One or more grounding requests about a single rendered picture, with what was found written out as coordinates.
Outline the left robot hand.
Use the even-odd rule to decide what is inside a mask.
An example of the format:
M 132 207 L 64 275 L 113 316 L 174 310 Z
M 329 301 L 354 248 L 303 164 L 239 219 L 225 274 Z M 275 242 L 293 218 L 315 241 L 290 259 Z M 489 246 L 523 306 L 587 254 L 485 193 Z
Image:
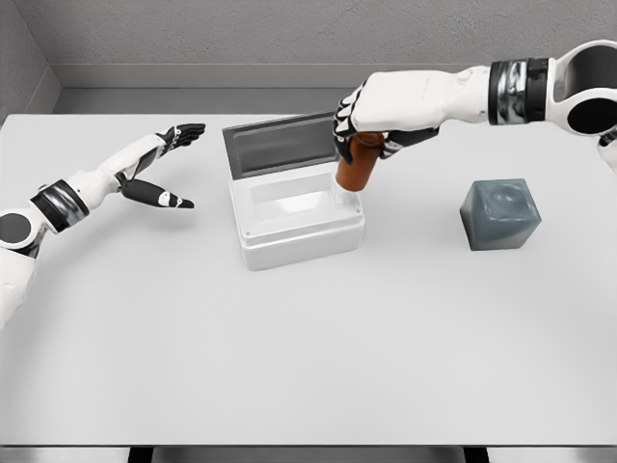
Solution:
M 97 170 L 110 175 L 113 190 L 131 201 L 155 207 L 194 208 L 193 202 L 137 179 L 137 175 L 169 151 L 191 145 L 204 131 L 203 123 L 187 123 L 172 126 L 163 134 L 147 135 L 105 160 Z

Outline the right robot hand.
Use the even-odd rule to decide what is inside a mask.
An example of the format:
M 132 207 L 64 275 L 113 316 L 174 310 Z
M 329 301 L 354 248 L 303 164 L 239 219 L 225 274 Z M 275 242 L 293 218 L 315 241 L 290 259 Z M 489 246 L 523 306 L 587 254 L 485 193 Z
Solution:
M 447 116 L 447 88 L 453 81 L 452 73 L 439 70 L 371 74 L 335 111 L 335 146 L 344 162 L 353 163 L 351 137 L 360 132 L 385 136 L 383 159 L 436 136 Z

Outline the brown cylindrical bottle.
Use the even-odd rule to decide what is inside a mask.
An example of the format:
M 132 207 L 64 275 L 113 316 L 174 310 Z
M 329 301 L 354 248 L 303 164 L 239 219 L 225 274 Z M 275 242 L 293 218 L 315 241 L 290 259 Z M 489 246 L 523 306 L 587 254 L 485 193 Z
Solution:
M 350 192 L 359 192 L 364 189 L 377 159 L 382 153 L 385 137 L 382 133 L 359 132 L 350 137 L 348 149 L 352 162 L 347 164 L 340 160 L 335 180 L 337 184 Z

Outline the grey box lid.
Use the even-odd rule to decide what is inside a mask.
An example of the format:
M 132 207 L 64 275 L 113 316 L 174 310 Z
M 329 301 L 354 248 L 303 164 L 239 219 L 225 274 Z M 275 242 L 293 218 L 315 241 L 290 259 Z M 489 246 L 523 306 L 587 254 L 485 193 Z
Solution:
M 337 160 L 331 113 L 228 127 L 223 137 L 234 180 Z

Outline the dark grey cube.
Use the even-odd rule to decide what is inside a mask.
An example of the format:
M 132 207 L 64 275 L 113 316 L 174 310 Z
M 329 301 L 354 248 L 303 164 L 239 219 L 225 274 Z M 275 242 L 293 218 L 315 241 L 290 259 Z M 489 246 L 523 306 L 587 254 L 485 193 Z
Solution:
M 542 222 L 523 178 L 475 181 L 460 215 L 473 251 L 519 249 Z

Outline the white open box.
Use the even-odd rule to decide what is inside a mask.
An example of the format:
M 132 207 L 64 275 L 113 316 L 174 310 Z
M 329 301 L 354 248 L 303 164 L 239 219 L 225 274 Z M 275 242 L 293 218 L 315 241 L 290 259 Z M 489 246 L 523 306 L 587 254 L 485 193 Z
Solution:
M 335 163 L 236 179 L 230 193 L 242 255 L 252 271 L 353 251 L 365 216 L 335 182 Z

